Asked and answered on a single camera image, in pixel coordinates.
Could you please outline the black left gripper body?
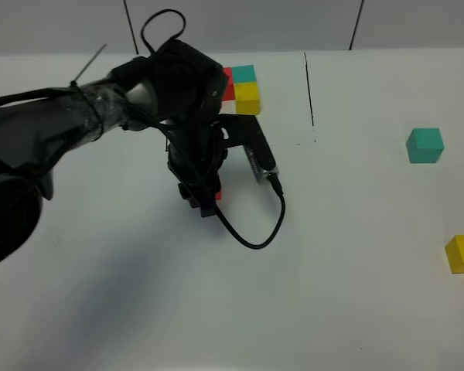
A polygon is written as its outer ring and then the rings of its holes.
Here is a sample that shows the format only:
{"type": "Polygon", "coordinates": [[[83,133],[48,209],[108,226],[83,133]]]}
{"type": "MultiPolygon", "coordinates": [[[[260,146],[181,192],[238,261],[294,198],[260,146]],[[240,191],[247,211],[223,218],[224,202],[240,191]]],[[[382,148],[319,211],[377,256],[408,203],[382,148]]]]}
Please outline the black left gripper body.
{"type": "Polygon", "coordinates": [[[207,187],[210,194],[221,191],[218,170],[227,157],[221,145],[223,132],[217,122],[184,124],[167,122],[173,143],[168,145],[169,168],[179,183],[207,187]]]}

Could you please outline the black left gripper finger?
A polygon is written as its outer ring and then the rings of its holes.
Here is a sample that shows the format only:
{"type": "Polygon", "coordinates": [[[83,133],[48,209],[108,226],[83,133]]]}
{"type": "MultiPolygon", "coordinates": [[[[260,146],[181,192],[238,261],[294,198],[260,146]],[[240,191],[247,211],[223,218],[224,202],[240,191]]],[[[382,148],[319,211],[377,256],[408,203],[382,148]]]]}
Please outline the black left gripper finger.
{"type": "Polygon", "coordinates": [[[179,184],[179,193],[193,209],[199,209],[202,217],[215,216],[215,196],[211,196],[208,190],[202,186],[192,186],[185,183],[179,184]]]}

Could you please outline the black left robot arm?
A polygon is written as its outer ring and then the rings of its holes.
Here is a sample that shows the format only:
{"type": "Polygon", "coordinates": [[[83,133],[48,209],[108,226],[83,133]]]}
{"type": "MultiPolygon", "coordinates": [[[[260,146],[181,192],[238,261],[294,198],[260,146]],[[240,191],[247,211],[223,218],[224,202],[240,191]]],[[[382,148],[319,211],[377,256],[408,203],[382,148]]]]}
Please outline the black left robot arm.
{"type": "Polygon", "coordinates": [[[17,251],[53,198],[52,171],[69,151],[122,128],[179,134],[210,123],[228,84],[223,67],[171,38],[104,79],[0,97],[0,262],[17,251]]]}

